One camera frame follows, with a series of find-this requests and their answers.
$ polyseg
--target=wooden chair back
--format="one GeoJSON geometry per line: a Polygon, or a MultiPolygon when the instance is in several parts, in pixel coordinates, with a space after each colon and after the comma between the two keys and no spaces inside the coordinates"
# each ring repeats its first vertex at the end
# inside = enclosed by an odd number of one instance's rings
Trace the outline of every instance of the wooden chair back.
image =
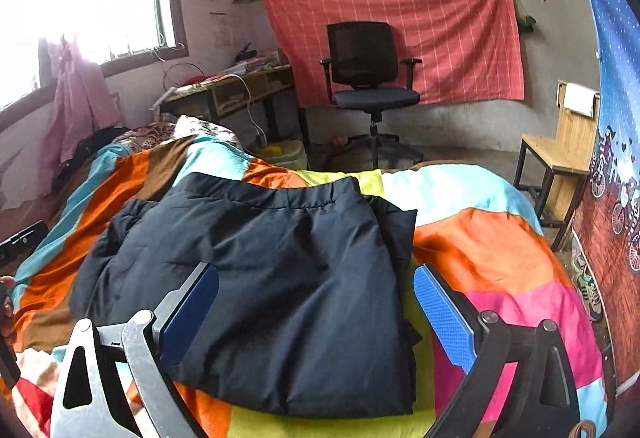
{"type": "MultiPolygon", "coordinates": [[[[578,156],[584,167],[589,167],[591,155],[598,131],[600,117],[600,95],[596,94],[593,105],[593,117],[575,113],[564,107],[566,82],[558,82],[558,129],[556,140],[562,144],[567,152],[578,156]]],[[[546,203],[546,210],[554,219],[564,219],[578,185],[578,178],[572,176],[556,176],[546,203]]]]}

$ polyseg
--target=window frame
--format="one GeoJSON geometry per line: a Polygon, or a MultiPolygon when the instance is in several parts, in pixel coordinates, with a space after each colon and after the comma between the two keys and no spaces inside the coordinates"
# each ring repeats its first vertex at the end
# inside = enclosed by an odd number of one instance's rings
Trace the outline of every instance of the window frame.
{"type": "MultiPolygon", "coordinates": [[[[159,0],[154,1],[157,15],[159,12],[159,0]]],[[[122,58],[108,60],[100,65],[105,78],[155,64],[159,62],[159,58],[163,60],[175,60],[176,58],[189,56],[187,36],[184,29],[184,18],[182,16],[182,3],[180,0],[169,0],[169,3],[176,47],[170,48],[165,46],[155,49],[155,52],[134,53],[133,55],[123,56],[122,58]]],[[[28,114],[53,102],[57,87],[58,82],[53,80],[49,84],[31,91],[29,94],[0,110],[0,132],[20,121],[28,114]]]]}

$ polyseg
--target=pink curtain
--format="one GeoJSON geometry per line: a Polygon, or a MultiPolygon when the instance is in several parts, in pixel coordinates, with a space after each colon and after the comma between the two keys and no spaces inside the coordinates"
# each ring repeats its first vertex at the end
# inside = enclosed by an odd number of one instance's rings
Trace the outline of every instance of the pink curtain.
{"type": "MultiPolygon", "coordinates": [[[[400,58],[414,56],[421,103],[523,100],[513,0],[262,0],[293,67],[300,107],[328,105],[318,60],[329,56],[327,24],[391,24],[400,58]]],[[[397,84],[405,85],[404,71],[397,84]]],[[[335,85],[334,91],[345,87],[335,85]]]]}
{"type": "Polygon", "coordinates": [[[120,122],[100,66],[84,60],[75,41],[64,43],[53,108],[40,157],[45,193],[62,165],[74,156],[79,141],[120,122]]]}

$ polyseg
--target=human hand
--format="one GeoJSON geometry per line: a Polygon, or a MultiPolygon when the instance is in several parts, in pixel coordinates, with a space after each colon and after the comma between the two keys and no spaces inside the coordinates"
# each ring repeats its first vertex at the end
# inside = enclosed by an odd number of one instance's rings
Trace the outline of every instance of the human hand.
{"type": "MultiPolygon", "coordinates": [[[[15,279],[13,277],[5,276],[0,277],[0,282],[4,283],[7,290],[11,290],[15,286],[15,279]]],[[[0,299],[1,312],[0,312],[0,335],[4,338],[9,346],[15,344],[16,335],[14,327],[14,305],[9,297],[0,299]]]]}

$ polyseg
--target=wooden chair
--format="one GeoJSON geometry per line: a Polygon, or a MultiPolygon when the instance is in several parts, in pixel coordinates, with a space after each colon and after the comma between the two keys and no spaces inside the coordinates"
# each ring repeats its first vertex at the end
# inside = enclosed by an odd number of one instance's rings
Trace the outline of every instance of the wooden chair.
{"type": "Polygon", "coordinates": [[[522,146],[513,185],[528,192],[536,202],[536,215],[543,228],[559,228],[552,250],[558,251],[575,209],[589,182],[591,155],[598,129],[600,97],[596,95],[593,117],[564,107],[566,82],[558,82],[558,130],[555,138],[522,135],[522,146]],[[527,150],[545,166],[542,186],[522,185],[520,179],[527,150]]]}

